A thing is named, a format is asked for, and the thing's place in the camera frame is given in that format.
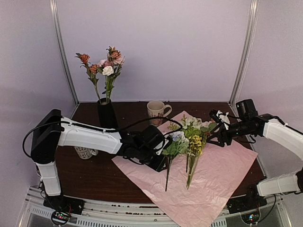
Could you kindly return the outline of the purple flower bouquet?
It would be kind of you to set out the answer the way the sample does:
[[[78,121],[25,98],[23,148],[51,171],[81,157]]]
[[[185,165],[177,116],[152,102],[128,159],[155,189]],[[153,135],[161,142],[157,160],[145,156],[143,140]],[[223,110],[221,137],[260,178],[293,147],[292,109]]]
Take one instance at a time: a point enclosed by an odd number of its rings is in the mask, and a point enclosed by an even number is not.
[[[197,162],[206,146],[206,139],[216,126],[215,121],[203,122],[200,118],[186,115],[183,115],[177,122],[169,123],[169,132],[166,133],[168,136],[174,132],[183,131],[185,137],[189,139],[187,150],[185,154],[182,154],[186,156],[187,189],[190,187]]]

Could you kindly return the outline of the blue white hydrangea bunch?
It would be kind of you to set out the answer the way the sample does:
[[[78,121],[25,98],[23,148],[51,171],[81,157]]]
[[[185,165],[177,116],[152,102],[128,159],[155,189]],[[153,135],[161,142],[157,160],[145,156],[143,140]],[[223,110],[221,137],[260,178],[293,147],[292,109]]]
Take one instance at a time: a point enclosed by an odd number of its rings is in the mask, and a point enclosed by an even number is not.
[[[189,145],[189,139],[185,137],[185,133],[183,131],[174,132],[170,134],[167,139],[171,141],[171,144],[162,152],[163,155],[168,158],[165,191],[168,189],[169,173],[173,160],[178,155],[185,154]]]

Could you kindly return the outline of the pink tissue wrapping sheet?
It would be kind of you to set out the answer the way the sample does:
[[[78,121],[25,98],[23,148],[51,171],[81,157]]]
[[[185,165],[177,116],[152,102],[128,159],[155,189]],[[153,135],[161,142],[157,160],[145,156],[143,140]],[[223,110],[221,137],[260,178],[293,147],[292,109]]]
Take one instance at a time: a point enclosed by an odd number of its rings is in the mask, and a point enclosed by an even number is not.
[[[209,227],[241,184],[257,153],[236,141],[207,144],[187,187],[186,157],[177,156],[170,171],[156,172],[122,157],[112,159],[149,199],[182,227]]]

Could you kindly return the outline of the mauve and white flower stem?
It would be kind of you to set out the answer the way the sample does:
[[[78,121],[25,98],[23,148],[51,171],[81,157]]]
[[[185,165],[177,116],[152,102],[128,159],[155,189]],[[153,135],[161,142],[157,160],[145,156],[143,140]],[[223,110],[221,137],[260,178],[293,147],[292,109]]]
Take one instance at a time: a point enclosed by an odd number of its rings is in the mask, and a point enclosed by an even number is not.
[[[119,64],[115,64],[109,60],[101,60],[98,64],[98,72],[105,76],[106,103],[110,102],[111,93],[114,88],[114,82],[119,74]]]

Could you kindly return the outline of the orange brown flower stem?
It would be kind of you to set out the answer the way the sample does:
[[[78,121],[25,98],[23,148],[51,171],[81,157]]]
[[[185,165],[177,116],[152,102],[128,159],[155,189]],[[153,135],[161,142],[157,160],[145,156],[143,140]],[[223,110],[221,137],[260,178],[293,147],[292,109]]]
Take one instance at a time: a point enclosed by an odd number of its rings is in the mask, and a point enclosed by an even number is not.
[[[75,57],[80,59],[81,61],[80,67],[84,67],[86,69],[86,74],[88,76],[88,79],[92,82],[96,95],[98,97],[98,102],[100,103],[100,94],[98,92],[98,78],[97,78],[98,65],[90,63],[89,61],[90,56],[88,54],[76,53]]]

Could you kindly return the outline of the pink rose stem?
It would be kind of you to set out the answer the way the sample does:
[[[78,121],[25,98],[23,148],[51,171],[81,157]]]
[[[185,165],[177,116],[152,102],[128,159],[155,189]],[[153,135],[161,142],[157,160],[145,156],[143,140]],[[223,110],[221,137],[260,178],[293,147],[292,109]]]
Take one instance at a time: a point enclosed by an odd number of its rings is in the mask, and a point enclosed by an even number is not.
[[[125,58],[122,55],[122,53],[119,50],[117,50],[114,46],[113,47],[110,46],[107,50],[108,50],[107,60],[120,65],[119,74],[118,74],[118,76],[119,76],[121,74],[121,70],[122,70],[122,66],[125,62]]]

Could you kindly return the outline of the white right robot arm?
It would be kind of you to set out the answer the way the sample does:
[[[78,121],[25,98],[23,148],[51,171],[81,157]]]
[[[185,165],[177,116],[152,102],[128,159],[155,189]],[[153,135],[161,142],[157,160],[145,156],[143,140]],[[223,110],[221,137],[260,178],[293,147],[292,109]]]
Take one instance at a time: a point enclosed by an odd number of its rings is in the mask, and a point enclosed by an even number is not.
[[[300,159],[303,158],[303,133],[290,127],[278,116],[269,113],[259,115],[252,99],[245,99],[236,103],[239,122],[228,123],[228,114],[218,110],[211,110],[209,115],[217,123],[206,139],[208,143],[224,147],[231,145],[234,138],[241,136],[261,136],[272,140]],[[303,171],[284,174],[278,177],[265,179],[256,185],[256,191],[251,191],[243,197],[246,208],[254,208],[261,197],[274,194],[303,192]]]

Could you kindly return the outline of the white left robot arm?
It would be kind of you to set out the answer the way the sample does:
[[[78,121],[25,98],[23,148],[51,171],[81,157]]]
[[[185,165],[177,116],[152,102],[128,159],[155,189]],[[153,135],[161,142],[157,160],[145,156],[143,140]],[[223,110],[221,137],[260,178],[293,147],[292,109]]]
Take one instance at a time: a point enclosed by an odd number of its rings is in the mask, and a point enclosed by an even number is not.
[[[162,154],[169,141],[160,130],[149,125],[143,131],[128,132],[127,128],[100,128],[73,121],[62,116],[58,109],[51,110],[26,136],[32,136],[28,157],[36,164],[49,201],[58,210],[68,206],[62,195],[55,153],[58,147],[80,147],[104,151],[125,159],[137,159],[140,165],[161,172],[166,157]]]

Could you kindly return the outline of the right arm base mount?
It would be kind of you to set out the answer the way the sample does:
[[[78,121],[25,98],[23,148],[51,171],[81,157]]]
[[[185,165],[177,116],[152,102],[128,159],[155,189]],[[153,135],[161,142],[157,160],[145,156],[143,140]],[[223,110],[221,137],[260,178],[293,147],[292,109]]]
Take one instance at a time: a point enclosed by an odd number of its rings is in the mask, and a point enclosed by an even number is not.
[[[260,208],[266,205],[267,200],[259,195],[257,186],[251,185],[245,195],[229,199],[227,209],[230,214],[241,213],[245,224],[256,225],[262,220]]]

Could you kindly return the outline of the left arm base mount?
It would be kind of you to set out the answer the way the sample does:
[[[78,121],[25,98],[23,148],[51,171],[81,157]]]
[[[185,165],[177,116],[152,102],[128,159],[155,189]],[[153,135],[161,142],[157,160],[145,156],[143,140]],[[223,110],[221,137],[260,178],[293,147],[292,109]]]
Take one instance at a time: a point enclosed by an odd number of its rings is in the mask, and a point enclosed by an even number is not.
[[[55,227],[62,227],[70,220],[75,219],[72,215],[81,215],[85,201],[82,199],[71,198],[60,194],[59,196],[49,196],[43,189],[40,195],[44,199],[43,205],[51,208],[50,220]]]

